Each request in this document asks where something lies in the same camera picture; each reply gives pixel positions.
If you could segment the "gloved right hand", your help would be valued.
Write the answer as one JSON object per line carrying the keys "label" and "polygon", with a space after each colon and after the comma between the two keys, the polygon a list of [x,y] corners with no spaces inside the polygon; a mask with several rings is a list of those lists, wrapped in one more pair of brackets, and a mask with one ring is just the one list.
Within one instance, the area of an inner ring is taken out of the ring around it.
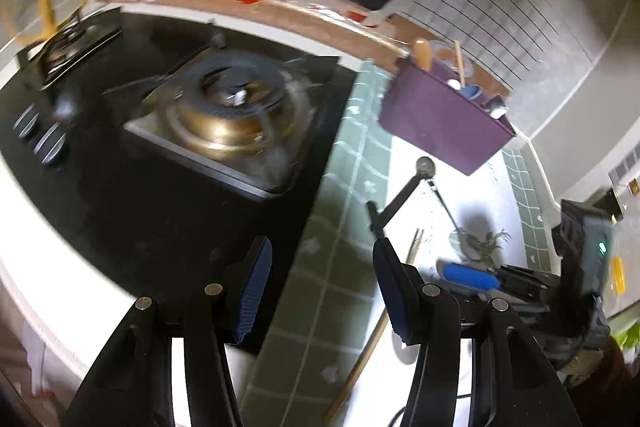
{"label": "gloved right hand", "polygon": [[565,376],[566,387],[577,387],[587,381],[606,386],[631,379],[623,352],[613,336],[608,336],[598,349],[580,349],[561,373]]}

